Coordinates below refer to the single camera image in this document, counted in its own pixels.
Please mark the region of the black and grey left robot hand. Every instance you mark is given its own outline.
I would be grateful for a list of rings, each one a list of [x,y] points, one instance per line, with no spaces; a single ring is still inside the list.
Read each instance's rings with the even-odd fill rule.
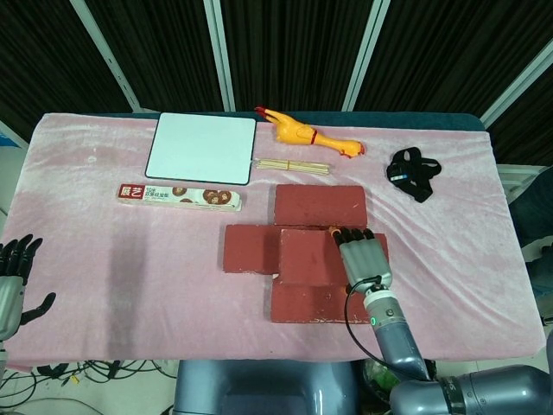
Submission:
[[[43,238],[27,234],[1,244],[1,343],[13,337],[21,326],[44,316],[53,306],[56,293],[48,293],[32,310],[23,310],[25,291],[37,250]]]

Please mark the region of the black and grey right robot hand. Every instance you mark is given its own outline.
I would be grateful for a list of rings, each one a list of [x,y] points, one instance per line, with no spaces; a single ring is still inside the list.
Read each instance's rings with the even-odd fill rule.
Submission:
[[[369,228],[331,227],[351,292],[389,289],[392,271],[382,243]]]

